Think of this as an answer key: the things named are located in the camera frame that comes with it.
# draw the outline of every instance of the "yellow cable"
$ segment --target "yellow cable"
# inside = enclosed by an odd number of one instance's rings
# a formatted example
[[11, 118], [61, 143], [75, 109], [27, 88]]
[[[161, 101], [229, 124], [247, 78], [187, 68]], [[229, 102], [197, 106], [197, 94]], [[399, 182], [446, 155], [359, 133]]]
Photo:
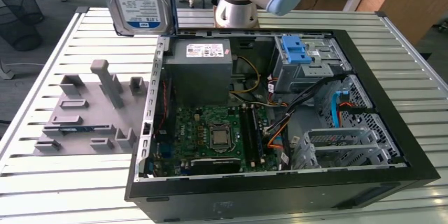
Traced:
[[257, 74], [257, 81], [254, 83], [254, 86], [249, 89], [245, 89], [245, 90], [233, 90], [230, 91], [231, 94], [241, 94], [241, 93], [246, 93], [246, 92], [250, 92], [253, 89], [257, 88], [258, 84], [259, 84], [259, 74], [258, 74], [258, 70], [257, 68], [253, 66], [253, 64], [247, 61], [247, 59], [245, 59], [242, 56], [237, 56], [238, 58], [241, 58], [249, 65], [250, 67], [253, 68], [255, 74]]

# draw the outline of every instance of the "aluminum table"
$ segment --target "aluminum table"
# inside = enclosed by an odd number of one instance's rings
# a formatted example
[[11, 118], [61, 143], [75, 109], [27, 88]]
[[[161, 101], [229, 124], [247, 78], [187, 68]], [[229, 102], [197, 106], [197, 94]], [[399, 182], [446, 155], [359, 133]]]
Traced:
[[[130, 154], [34, 157], [62, 75], [90, 73], [106, 59], [119, 80], [149, 80], [154, 36], [117, 37], [106, 8], [74, 14], [0, 141], [1, 223], [151, 223], [123, 198]], [[178, 10], [182, 27], [211, 27], [210, 10]], [[362, 209], [237, 218], [211, 223], [448, 223], [448, 87], [386, 18], [359, 12], [258, 13], [261, 28], [343, 29], [437, 168], [441, 179]]]

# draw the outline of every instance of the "wire mesh trash bin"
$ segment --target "wire mesh trash bin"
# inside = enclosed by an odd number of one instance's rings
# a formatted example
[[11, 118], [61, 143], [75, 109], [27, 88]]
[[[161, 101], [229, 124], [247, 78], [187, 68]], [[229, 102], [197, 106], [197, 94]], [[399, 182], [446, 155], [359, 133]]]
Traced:
[[18, 19], [27, 25], [43, 20], [35, 0], [1, 0]]
[[0, 7], [0, 36], [17, 51], [29, 51], [42, 43], [35, 27], [25, 24], [6, 6]]

